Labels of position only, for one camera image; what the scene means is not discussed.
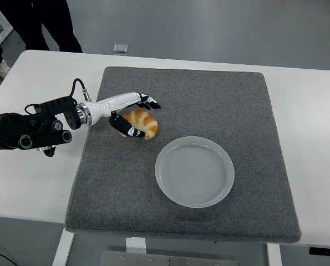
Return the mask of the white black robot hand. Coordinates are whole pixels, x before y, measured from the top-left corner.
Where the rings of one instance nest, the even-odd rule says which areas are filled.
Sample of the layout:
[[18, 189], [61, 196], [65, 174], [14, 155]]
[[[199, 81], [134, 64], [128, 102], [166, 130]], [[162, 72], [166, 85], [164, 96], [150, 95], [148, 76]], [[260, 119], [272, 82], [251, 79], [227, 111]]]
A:
[[109, 124], [123, 137], [152, 139], [159, 130], [158, 121], [149, 114], [150, 109], [160, 105], [151, 97], [141, 93], [125, 93], [96, 103], [86, 101], [79, 104], [85, 116], [85, 124], [95, 125], [99, 119], [108, 118]]

